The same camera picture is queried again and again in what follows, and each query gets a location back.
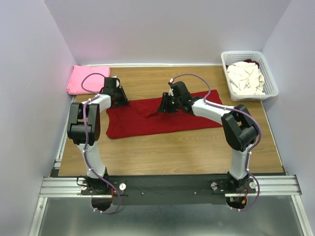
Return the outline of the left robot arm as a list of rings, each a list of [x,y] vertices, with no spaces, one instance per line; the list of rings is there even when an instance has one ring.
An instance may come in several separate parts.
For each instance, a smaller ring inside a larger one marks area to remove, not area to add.
[[[93,98],[71,103],[67,123],[67,136],[79,148],[87,168],[86,184],[81,186],[98,194],[104,194],[108,189],[118,193],[114,185],[107,180],[107,169],[100,156],[100,115],[113,106],[119,107],[129,103],[118,77],[103,78],[103,87],[98,92],[92,92]]]

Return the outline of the red t shirt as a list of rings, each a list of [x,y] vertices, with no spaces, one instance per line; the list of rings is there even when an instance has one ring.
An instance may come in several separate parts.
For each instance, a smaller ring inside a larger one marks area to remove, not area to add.
[[[203,117],[178,111],[174,114],[159,113],[161,98],[131,100],[127,105],[106,110],[109,125],[106,135],[110,139],[154,135],[186,130],[222,127]]]

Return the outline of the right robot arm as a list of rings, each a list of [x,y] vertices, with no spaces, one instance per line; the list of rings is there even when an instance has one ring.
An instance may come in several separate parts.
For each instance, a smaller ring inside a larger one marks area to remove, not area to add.
[[[233,193],[239,192],[250,176],[249,157],[257,137],[261,134],[259,125],[244,105],[224,106],[210,102],[205,97],[193,97],[182,81],[174,82],[172,79],[168,84],[170,91],[163,93],[157,111],[159,113],[183,111],[222,125],[225,139],[232,149],[232,162],[224,188]]]

